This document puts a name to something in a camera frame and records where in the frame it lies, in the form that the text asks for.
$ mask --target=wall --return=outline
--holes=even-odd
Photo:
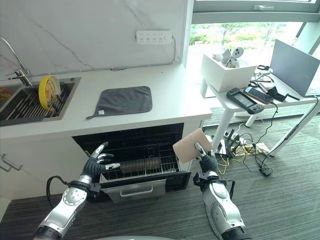
[[[186,0],[1,0],[0,34],[33,75],[180,62]],[[171,30],[168,45],[139,45],[137,30]],[[0,80],[18,68],[0,47]]]

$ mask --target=gray towel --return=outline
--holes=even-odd
[[[107,89],[101,92],[92,119],[100,116],[137,114],[152,109],[152,97],[147,86]]]

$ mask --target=white table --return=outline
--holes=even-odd
[[[274,80],[274,84],[278,90],[278,92],[282,95],[289,93],[290,95],[297,97],[300,101],[295,100],[293,98],[287,97],[284,102],[280,102],[278,100],[274,100],[274,103],[280,108],[285,106],[295,106],[295,105],[303,105],[303,104],[312,104],[316,103],[317,100],[314,97],[302,97],[284,82],[282,82],[279,78],[274,75],[270,75]],[[228,128],[231,118],[233,117],[234,113],[244,112],[244,109],[229,98],[227,98],[227,92],[218,92],[216,91],[209,82],[205,79],[202,80],[200,93],[203,97],[205,97],[207,88],[210,88],[214,95],[218,98],[222,106],[224,107],[225,111],[223,113],[222,119],[219,122],[219,126],[216,130],[214,135],[212,146],[213,150],[215,151],[219,145],[220,140],[223,138],[225,131]],[[275,108],[273,104],[263,104],[258,102],[259,104],[264,105],[265,109]],[[320,111],[320,99],[318,104],[312,105],[311,108],[297,121],[297,123],[274,145],[274,147],[270,150],[270,156],[274,156],[281,148],[283,148],[318,112]],[[249,127],[254,120],[257,118],[258,114],[251,115],[249,120],[246,123],[246,126]]]

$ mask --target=white container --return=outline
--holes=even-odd
[[[205,81],[218,92],[226,92],[233,88],[247,88],[257,66],[228,68],[204,54],[201,73]]]

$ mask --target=wire rack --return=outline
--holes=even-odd
[[[17,103],[10,111],[6,111],[7,115],[1,118],[3,120],[27,119],[34,117],[57,117],[59,116],[70,92],[65,85],[61,85],[61,93],[52,101],[49,109],[44,109],[38,97],[37,89],[24,89],[19,93]]]
[[[103,173],[103,176],[109,181],[143,176],[147,177],[180,171],[177,157],[172,148],[172,143],[167,142],[164,139],[159,139],[156,144],[117,149],[117,151],[113,150],[111,152],[117,155],[117,153],[121,154],[122,151],[129,151],[133,156],[141,156],[141,154],[144,153],[144,157],[122,161],[120,162],[120,168]]]

